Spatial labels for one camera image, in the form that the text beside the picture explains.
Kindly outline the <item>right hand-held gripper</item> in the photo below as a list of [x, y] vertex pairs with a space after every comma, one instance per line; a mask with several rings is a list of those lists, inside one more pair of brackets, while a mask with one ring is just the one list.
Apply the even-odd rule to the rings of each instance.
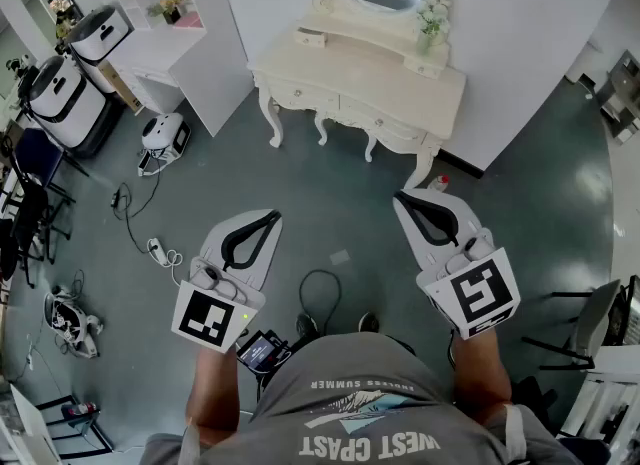
[[435, 276], [420, 273], [416, 283], [462, 339], [515, 314], [520, 293], [506, 250], [495, 247], [486, 232], [476, 234], [482, 225], [463, 199], [407, 189], [394, 194], [393, 207], [422, 271], [448, 261]]

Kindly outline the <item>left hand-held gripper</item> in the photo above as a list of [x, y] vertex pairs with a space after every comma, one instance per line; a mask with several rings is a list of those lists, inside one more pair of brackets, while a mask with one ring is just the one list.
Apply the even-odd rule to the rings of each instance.
[[[226, 353], [265, 305], [266, 280], [283, 228], [275, 209], [252, 210], [215, 225], [179, 287], [171, 330]], [[222, 271], [215, 263], [231, 275]]]

